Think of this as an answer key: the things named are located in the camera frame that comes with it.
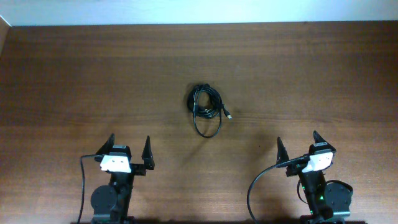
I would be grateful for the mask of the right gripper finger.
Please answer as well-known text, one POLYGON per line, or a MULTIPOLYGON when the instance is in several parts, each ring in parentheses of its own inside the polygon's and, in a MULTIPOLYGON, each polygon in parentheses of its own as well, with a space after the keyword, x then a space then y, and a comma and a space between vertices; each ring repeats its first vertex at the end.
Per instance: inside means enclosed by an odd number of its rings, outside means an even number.
POLYGON ((276 164, 289 161, 289 155, 280 137, 277 138, 277 158, 276 164))
POLYGON ((313 144, 314 146, 326 146, 326 145, 328 145, 328 142, 326 140, 324 140, 321 137, 321 135, 316 130, 313 131, 313 138, 314 138, 314 141, 315 141, 315 143, 313 144))

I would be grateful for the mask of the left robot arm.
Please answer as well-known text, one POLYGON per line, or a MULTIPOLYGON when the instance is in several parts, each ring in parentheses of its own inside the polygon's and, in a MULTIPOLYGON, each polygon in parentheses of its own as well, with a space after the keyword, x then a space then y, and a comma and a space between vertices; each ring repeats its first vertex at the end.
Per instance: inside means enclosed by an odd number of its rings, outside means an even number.
POLYGON ((148 170, 155 168, 150 146, 150 137, 142 152, 142 164, 132 163, 129 146, 116 145, 115 135, 108 140, 95 154, 95 161, 100 169, 110 174, 109 183, 94 190, 90 203, 94 210, 92 223, 133 224, 134 217, 128 215, 133 182, 136 176, 145 176, 148 170))

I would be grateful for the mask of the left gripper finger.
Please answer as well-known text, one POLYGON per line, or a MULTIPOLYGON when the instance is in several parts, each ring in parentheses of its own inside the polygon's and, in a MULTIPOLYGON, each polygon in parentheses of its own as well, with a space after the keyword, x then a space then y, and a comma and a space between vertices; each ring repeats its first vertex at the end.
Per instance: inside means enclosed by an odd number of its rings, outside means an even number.
POLYGON ((150 145, 150 136, 147 136, 146 143, 141 156, 144 161, 144 167, 149 170, 154 170, 155 162, 150 145))
POLYGON ((97 150, 96 155, 108 155, 112 150, 115 141, 115 134, 112 133, 108 140, 97 150))

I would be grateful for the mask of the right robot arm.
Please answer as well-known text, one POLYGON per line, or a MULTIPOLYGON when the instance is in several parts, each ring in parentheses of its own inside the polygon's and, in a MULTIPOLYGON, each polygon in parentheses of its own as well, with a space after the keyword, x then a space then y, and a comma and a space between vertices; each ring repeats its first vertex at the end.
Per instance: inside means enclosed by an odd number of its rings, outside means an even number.
POLYGON ((353 188, 339 180, 325 180, 323 171, 331 167, 336 149, 313 132, 315 143, 308 153, 290 159, 281 138, 277 138, 278 168, 286 168, 286 176, 299 176, 298 185, 303 188, 310 215, 302 215, 300 223, 344 223, 350 216, 349 206, 353 188))

